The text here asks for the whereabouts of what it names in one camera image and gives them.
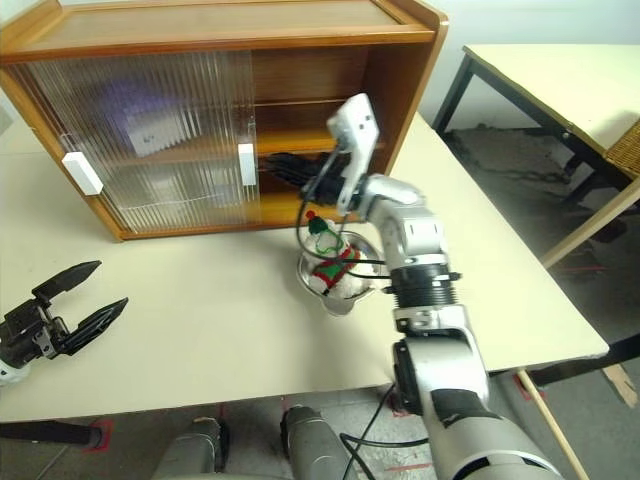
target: white toy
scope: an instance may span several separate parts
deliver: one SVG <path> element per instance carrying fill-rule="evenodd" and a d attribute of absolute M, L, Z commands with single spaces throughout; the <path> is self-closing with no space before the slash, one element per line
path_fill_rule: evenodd
<path fill-rule="evenodd" d="M 366 260 L 367 256 L 355 248 L 351 247 L 344 238 L 338 237 L 338 229 L 332 220 L 324 220 L 314 212 L 307 212 L 309 219 L 309 236 L 305 239 L 305 247 L 326 257 L 334 257 L 336 253 L 348 259 Z M 366 291 L 372 280 L 358 278 L 347 274 L 353 272 L 360 275 L 375 275 L 370 264 L 358 263 L 342 265 L 337 262 L 325 261 L 312 255 L 304 253 L 304 257 L 312 267 L 309 276 L 309 286 L 321 295 L 330 298 L 352 298 Z"/>

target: ribbed glass panel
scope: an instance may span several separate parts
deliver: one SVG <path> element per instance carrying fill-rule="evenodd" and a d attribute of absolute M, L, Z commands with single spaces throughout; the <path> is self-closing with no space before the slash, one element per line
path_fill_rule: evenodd
<path fill-rule="evenodd" d="M 136 233 L 245 222 L 257 184 L 249 52 L 63 59 L 13 67 L 67 151 L 81 151 Z"/>

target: wooden cabinet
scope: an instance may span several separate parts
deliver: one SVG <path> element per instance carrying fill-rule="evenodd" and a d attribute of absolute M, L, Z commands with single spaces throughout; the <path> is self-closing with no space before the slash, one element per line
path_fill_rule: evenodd
<path fill-rule="evenodd" d="M 65 175 L 85 154 L 102 193 L 69 181 L 118 239 L 290 226 L 264 159 L 330 151 L 366 92 L 388 172 L 446 26 L 418 0 L 45 0 L 4 28 L 0 83 Z"/>

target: wall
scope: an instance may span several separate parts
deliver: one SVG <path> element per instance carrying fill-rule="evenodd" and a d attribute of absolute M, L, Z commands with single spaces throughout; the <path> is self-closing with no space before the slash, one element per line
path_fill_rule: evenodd
<path fill-rule="evenodd" d="M 427 0 L 447 13 L 449 32 L 420 112 L 435 117 L 462 61 L 480 43 L 640 44 L 639 0 Z M 482 80 L 471 81 L 450 127 L 535 125 Z"/>

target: table surface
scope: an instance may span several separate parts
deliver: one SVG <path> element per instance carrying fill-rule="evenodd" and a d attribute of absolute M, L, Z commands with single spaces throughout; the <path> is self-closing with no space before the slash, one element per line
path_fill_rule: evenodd
<path fill-rule="evenodd" d="M 345 317 L 298 283 L 292 229 L 114 243 L 23 122 L 0 137 L 3 312 L 49 276 L 103 265 L 54 300 L 68 325 L 128 296 L 73 357 L 32 362 L 0 392 L 4 421 L 64 418 L 379 385 L 399 335 L 380 292 Z M 416 116 L 392 176 L 444 221 L 451 264 L 490 370 L 593 356 L 607 345 L 429 126 Z M 378 242 L 369 225 L 351 230 Z"/>
<path fill-rule="evenodd" d="M 640 45 L 468 45 L 464 50 L 600 154 L 640 117 Z"/>

